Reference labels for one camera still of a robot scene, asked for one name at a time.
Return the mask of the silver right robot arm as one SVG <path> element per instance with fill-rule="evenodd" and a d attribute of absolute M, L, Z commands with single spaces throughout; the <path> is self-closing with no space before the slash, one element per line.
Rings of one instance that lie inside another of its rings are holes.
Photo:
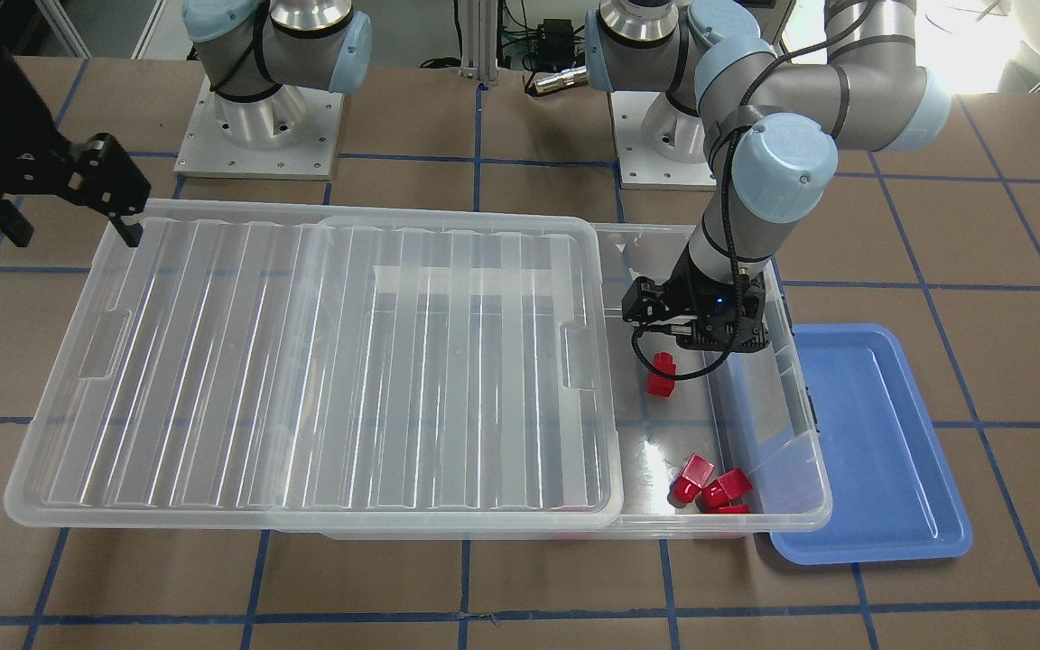
<path fill-rule="evenodd" d="M 370 66 L 370 17 L 350 1 L 186 1 L 181 15 L 210 89 L 232 110 L 226 124 L 235 142 L 265 140 L 259 127 L 243 122 L 244 107 L 278 98 L 274 126 L 293 125 L 293 88 L 350 94 Z M 14 196 L 55 196 L 95 210 L 134 248 L 150 182 L 114 136 L 67 139 L 0 40 L 0 233 L 25 248 L 33 226 Z"/>

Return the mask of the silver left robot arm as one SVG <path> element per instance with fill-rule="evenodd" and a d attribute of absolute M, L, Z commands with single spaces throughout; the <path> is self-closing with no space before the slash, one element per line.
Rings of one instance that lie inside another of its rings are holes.
<path fill-rule="evenodd" d="M 693 350 L 760 350 L 769 259 L 822 200 L 840 151 L 913 151 L 951 99 L 916 61 L 913 1 L 827 1 L 824 63 L 780 55 L 735 1 L 602 1 L 584 54 L 599 90 L 659 90 L 704 128 L 717 188 L 672 274 L 622 318 Z"/>

